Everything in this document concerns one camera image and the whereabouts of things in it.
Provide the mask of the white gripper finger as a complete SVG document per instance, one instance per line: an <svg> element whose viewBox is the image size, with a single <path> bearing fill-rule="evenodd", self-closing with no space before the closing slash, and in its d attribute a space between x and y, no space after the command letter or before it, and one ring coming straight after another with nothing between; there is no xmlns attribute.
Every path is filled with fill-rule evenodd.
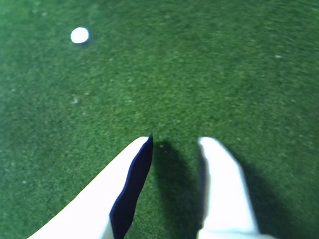
<svg viewBox="0 0 319 239"><path fill-rule="evenodd" d="M122 239L132 225L153 156L153 136L125 147L32 239Z"/></svg>
<svg viewBox="0 0 319 239"><path fill-rule="evenodd" d="M218 140L198 140L204 163L204 214L199 239L263 239L238 161Z"/></svg>

